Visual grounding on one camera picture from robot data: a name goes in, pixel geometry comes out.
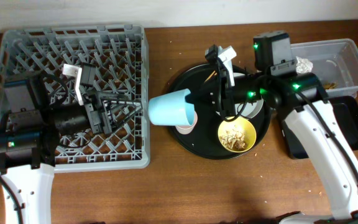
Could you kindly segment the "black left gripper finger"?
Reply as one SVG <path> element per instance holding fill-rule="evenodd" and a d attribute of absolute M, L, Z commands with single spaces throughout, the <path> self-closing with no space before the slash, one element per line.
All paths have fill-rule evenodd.
<path fill-rule="evenodd" d="M 141 104 L 113 104 L 109 106 L 110 130 L 116 131 L 128 123 L 137 113 L 142 111 Z"/>
<path fill-rule="evenodd" d="M 141 105 L 140 101 L 131 100 L 126 95 L 118 93 L 108 93 L 105 91 L 97 91 L 96 97 L 103 103 L 109 102 L 120 105 Z"/>

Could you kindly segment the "light blue plastic cup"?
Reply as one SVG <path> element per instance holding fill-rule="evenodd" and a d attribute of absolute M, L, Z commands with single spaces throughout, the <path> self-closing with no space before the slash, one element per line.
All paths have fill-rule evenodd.
<path fill-rule="evenodd" d="M 174 91 L 149 100 L 149 119 L 156 126 L 191 126 L 195 106 L 188 103 L 189 89 Z"/>

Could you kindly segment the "pink plastic cup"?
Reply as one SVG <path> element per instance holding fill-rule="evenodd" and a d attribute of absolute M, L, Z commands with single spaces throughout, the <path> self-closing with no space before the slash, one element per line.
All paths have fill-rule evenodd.
<path fill-rule="evenodd" d="M 190 126 L 175 126 L 175 128 L 182 135 L 190 134 L 192 132 L 192 130 L 194 129 L 194 127 L 196 126 L 197 122 L 198 122 L 198 115 L 196 112 L 194 112 L 194 120 L 193 120 L 192 125 L 190 125 Z"/>

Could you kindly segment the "yellow plastic bowl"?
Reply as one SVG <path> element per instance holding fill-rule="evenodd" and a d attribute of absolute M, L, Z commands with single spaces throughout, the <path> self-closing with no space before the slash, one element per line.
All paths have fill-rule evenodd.
<path fill-rule="evenodd" d="M 229 151 L 225 147 L 224 148 L 227 151 L 233 152 L 233 153 L 243 153 L 243 152 L 247 152 L 247 151 L 251 150 L 251 148 L 256 143 L 257 133 L 256 133 L 256 130 L 254 128 L 254 125 L 249 120 L 247 120 L 247 119 L 245 119 L 243 117 L 238 117 L 236 120 L 231 121 L 231 122 L 223 121 L 219 125 L 219 128 L 218 128 L 218 139 L 222 136 L 224 130 L 226 130 L 227 128 L 229 128 L 231 126 L 234 126 L 234 125 L 236 125 L 238 127 L 241 127 L 245 131 L 247 149 L 245 151 L 242 151 L 242 152 L 233 152 L 233 151 Z"/>

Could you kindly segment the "brown snack wrapper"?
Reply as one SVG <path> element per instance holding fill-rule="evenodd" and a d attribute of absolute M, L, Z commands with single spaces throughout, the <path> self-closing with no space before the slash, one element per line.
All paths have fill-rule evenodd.
<path fill-rule="evenodd" d="M 335 88 L 337 88 L 337 83 L 327 83 L 323 85 L 323 88 L 325 90 L 333 90 Z"/>

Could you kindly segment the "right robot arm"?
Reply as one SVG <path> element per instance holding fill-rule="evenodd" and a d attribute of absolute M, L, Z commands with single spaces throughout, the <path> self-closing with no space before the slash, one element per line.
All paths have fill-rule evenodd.
<path fill-rule="evenodd" d="M 238 103 L 264 100 L 283 118 L 295 135 L 324 186 L 329 215 L 291 212 L 276 218 L 277 223 L 358 223 L 358 160 L 347 143 L 334 115 L 328 94 L 314 73 L 299 75 L 289 35 L 280 30 L 256 35 L 253 39 L 257 72 L 235 77 L 232 47 L 212 45 L 205 52 L 216 76 L 186 97 L 194 103 L 210 95 L 224 121 L 238 118 Z"/>

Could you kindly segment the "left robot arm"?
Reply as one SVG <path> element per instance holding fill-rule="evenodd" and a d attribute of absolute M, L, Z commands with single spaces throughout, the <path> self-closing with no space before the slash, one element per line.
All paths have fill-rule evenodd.
<path fill-rule="evenodd" d="M 126 95 L 91 91 L 84 105 L 52 103 L 44 80 L 66 87 L 45 72 L 25 72 L 6 80 L 10 110 L 0 122 L 0 184 L 6 223 L 50 223 L 55 150 L 60 138 L 90 130 L 112 134 L 142 110 Z"/>

